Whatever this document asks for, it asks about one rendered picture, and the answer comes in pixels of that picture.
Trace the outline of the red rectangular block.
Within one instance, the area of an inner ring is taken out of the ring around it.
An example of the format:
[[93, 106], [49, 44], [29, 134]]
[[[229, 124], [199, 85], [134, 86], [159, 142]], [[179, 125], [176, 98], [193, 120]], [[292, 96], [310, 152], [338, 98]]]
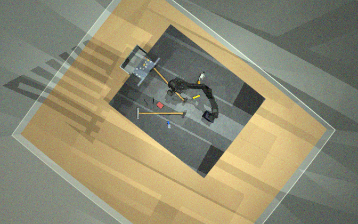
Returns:
[[164, 105], [162, 103], [158, 102], [157, 106], [161, 109]]

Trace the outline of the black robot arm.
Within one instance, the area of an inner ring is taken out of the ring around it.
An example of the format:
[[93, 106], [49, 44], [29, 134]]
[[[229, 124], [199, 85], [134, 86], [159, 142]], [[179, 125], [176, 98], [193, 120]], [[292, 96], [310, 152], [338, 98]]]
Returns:
[[[180, 85], [179, 85], [180, 84]], [[208, 86], [206, 86], [204, 83], [203, 84], [195, 84], [195, 83], [188, 83], [188, 82], [175, 82], [174, 79], [170, 80], [168, 83], [168, 87], [173, 89], [175, 92], [178, 92], [179, 94], [182, 93], [182, 90], [186, 90], [186, 89], [202, 89], [203, 92], [205, 93], [206, 97], [209, 99], [210, 104], [212, 106], [211, 109], [211, 114], [209, 115], [209, 119], [211, 119], [212, 121], [216, 118], [218, 118], [218, 108], [215, 105], [214, 99], [213, 99], [213, 94], [212, 94], [212, 89], [210, 89]]]

